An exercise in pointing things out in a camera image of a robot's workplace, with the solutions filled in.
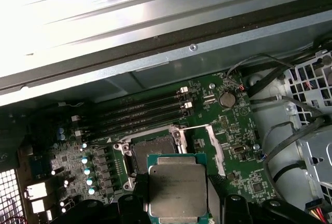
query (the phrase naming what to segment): capacitor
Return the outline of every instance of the capacitor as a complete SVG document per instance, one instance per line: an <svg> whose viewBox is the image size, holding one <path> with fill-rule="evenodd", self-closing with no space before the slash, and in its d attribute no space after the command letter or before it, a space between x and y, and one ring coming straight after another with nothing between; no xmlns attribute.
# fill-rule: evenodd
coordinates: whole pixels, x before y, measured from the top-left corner
<svg viewBox="0 0 332 224"><path fill-rule="evenodd" d="M65 184L65 185L69 185L72 181L74 181L75 180L75 178L73 178L73 177L70 177L70 178L68 178L68 179L66 179L65 181L63 181L63 184Z"/></svg>
<svg viewBox="0 0 332 224"><path fill-rule="evenodd" d="M236 103L235 95L230 92L224 92L219 97L219 103L223 107L232 108L232 107L234 107L234 105Z"/></svg>
<svg viewBox="0 0 332 224"><path fill-rule="evenodd" d="M61 212L66 213L70 208L71 208L70 204L63 206L63 208L61 208Z"/></svg>
<svg viewBox="0 0 332 224"><path fill-rule="evenodd" d="M66 139L66 136L64 134L60 134L60 140L64 141Z"/></svg>
<svg viewBox="0 0 332 224"><path fill-rule="evenodd" d="M58 131L59 131L59 134L63 134L63 133L64 133L64 129L63 129L62 127L60 127L60 128L58 129Z"/></svg>
<svg viewBox="0 0 332 224"><path fill-rule="evenodd" d="M64 167L60 167L60 168L57 168L55 170L52 170L51 175L52 176L57 175L58 173L62 172L63 170L64 170Z"/></svg>
<svg viewBox="0 0 332 224"><path fill-rule="evenodd" d="M93 195L97 191L96 187L92 187L88 190L89 195Z"/></svg>
<svg viewBox="0 0 332 224"><path fill-rule="evenodd" d="M67 205L67 204L69 203L69 200L70 200L69 197L66 198L66 199L64 199L63 201L61 201L61 202L59 203L60 206L61 206L61 207L64 207L65 205Z"/></svg>
<svg viewBox="0 0 332 224"><path fill-rule="evenodd" d="M88 178L86 183L88 186L91 186L94 183L94 178L93 177Z"/></svg>
<svg viewBox="0 0 332 224"><path fill-rule="evenodd" d="M91 171L92 171L91 168L86 168L86 169L84 169L84 174L85 175L90 175Z"/></svg>
<svg viewBox="0 0 332 224"><path fill-rule="evenodd" d="M254 150L259 150L260 149L260 145L259 144L254 144L253 149Z"/></svg>
<svg viewBox="0 0 332 224"><path fill-rule="evenodd" d="M81 161L82 161L82 164L87 164L89 161L89 157L84 157L84 158L82 158Z"/></svg>

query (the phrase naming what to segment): integrated circuit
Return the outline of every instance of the integrated circuit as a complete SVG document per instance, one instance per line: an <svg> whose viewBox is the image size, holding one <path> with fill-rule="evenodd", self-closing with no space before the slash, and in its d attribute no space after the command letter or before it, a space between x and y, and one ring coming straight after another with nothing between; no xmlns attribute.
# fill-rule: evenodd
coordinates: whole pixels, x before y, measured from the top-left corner
<svg viewBox="0 0 332 224"><path fill-rule="evenodd" d="M176 153L174 139L171 135L158 137L151 141L140 142L132 147L135 166L140 174L147 172L146 157L150 154L174 154Z"/></svg>
<svg viewBox="0 0 332 224"><path fill-rule="evenodd" d="M253 190L255 193L263 191L264 190L263 184L262 183L253 184Z"/></svg>

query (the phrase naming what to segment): small red wire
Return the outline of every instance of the small red wire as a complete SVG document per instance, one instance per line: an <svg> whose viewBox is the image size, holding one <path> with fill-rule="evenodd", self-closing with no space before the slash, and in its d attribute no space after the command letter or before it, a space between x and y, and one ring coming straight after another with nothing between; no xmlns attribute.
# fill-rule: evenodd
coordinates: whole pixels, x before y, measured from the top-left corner
<svg viewBox="0 0 332 224"><path fill-rule="evenodd" d="M320 208L317 208L317 214L321 218L321 220L322 220L323 223L327 223L326 220L325 220L325 218L324 218L323 212L322 212L322 210Z"/></svg>
<svg viewBox="0 0 332 224"><path fill-rule="evenodd" d="M1 222L0 224L6 224L6 222L8 222L9 220L12 220L12 219L21 219L24 221L24 224L27 224L27 220L22 216L11 216L8 219L6 219L4 222Z"/></svg>

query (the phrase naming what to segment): wire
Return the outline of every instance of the wire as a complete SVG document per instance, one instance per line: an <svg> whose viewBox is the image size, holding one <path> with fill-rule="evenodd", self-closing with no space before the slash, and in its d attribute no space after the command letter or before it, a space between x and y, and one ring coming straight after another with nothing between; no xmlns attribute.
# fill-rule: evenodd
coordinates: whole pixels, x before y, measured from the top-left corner
<svg viewBox="0 0 332 224"><path fill-rule="evenodd" d="M327 223L327 221L324 218L323 212L320 208L317 208L317 214L320 217L320 219L322 220L323 223Z"/></svg>
<svg viewBox="0 0 332 224"><path fill-rule="evenodd" d="M1 222L0 224L7 224L6 222L8 222L8 221L10 221L12 219L20 219L20 220L24 221L24 224L27 224L27 220L23 216L11 216L8 219L6 219L3 222Z"/></svg>
<svg viewBox="0 0 332 224"><path fill-rule="evenodd" d="M265 170L267 179L270 182L272 188L275 190L275 193L277 194L277 196L280 197L281 199L283 199L283 196L280 193L280 191L278 190L278 188L276 187L275 182L273 181L273 177L271 175L271 171L270 171L270 168L269 168L269 162L276 155L278 155L282 150L287 148L289 145L293 144L294 142L296 142L300 138L314 132L319 127L321 127L323 124L324 124L324 119L323 118L317 118L314 122L312 122L311 124L305 126L303 129L301 129L300 131L294 133L293 135L291 135L290 137L288 137L287 139L285 139L284 141L279 143L277 146L275 146L274 149L265 158L265 160L263 162L263 168Z"/></svg>
<svg viewBox="0 0 332 224"><path fill-rule="evenodd" d="M320 116L320 115L323 114L321 111L319 111L315 107L309 106L306 103L303 103L301 101L298 101L298 100L295 100L295 99L293 99L291 97L287 97L287 96L283 96L283 95L278 95L278 96L268 97L268 98L258 99L258 100L251 100L250 103L251 104L261 104L261 103L266 103L266 102L278 101L278 100L280 100L280 97L283 100L290 101L290 102L294 103L295 105L303 108L305 111L311 112L311 114L313 116Z"/></svg>
<svg viewBox="0 0 332 224"><path fill-rule="evenodd" d="M266 140L267 140L268 136L270 135L270 133L278 127L284 127L284 126L289 125L289 124L290 124L290 127L292 128L293 133L296 132L296 130L294 128L294 124L291 121L286 121L286 122L282 122L280 124L276 124L276 125L271 126L271 128L265 133L265 135L263 137L263 141L262 141L262 144L261 144L261 149L262 149L263 153L266 152L265 151Z"/></svg>
<svg viewBox="0 0 332 224"><path fill-rule="evenodd" d="M246 59L244 59L244 60L238 62L237 64L235 64L233 67L231 67L231 68L228 70L227 74L226 74L226 79L227 79L229 82L233 83L234 85L237 85L238 87L241 87L241 86L242 86L241 84L239 84L239 83L237 83L237 82L235 82L235 81L233 81L233 80L231 80L231 79L229 78L230 73L231 73L233 70L235 70L237 67L239 67L240 65L242 65L243 63L245 63L245 62L247 62L247 61L249 61L249 60L252 60L252 59L258 58L258 57L267 57L267 58L270 58L270 59L274 60L275 62L278 62L278 63L280 63L280 64L282 64L282 65L284 65L284 66L287 66L287 67L290 67L290 68L295 68L293 65L291 65L291 64L288 63L288 62L284 62L284 61L282 61L282 60L280 60L280 59L277 59L277 58L275 58L275 57L273 57L273 56L271 56L271 55L269 55L269 54L260 53L260 54L254 55L254 56L252 56L252 57L246 58Z"/></svg>
<svg viewBox="0 0 332 224"><path fill-rule="evenodd" d="M320 217L318 216L318 214L314 210L310 211L310 213L311 213L311 215L316 217L318 220L321 220Z"/></svg>
<svg viewBox="0 0 332 224"><path fill-rule="evenodd" d="M300 64L303 62L306 62L310 59L315 58L316 51L305 51L301 53L300 55L295 55L293 57L287 58L290 60L292 64ZM268 84L270 84L274 79L276 79L278 76L282 75L286 70L288 69L287 66L280 65L276 67L273 71L271 71L267 76L265 76L263 79L258 81L256 84L254 84L252 87L248 90L248 96L252 97L261 90L263 90Z"/></svg>
<svg viewBox="0 0 332 224"><path fill-rule="evenodd" d="M278 179L285 174L287 171L290 171L292 169L296 169L296 168L300 168L302 170L304 170L306 168L306 163L304 161L298 161L296 163L287 165L285 167L283 167L281 170L279 170L276 175L273 177L273 181L276 183L276 181L278 181Z"/></svg>

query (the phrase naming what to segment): vent grille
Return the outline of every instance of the vent grille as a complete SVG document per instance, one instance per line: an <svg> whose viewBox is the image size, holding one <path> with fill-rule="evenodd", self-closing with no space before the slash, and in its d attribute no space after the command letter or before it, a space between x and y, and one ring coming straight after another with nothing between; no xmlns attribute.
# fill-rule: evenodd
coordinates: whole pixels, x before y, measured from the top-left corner
<svg viewBox="0 0 332 224"><path fill-rule="evenodd" d="M301 102L320 108L325 113L332 112L332 58L331 53L290 69L286 75L290 95ZM308 124L311 113L297 107L302 125Z"/></svg>
<svg viewBox="0 0 332 224"><path fill-rule="evenodd" d="M21 196L17 177L14 170L0 173L0 223L20 224L22 219L10 219L10 217L24 217Z"/></svg>

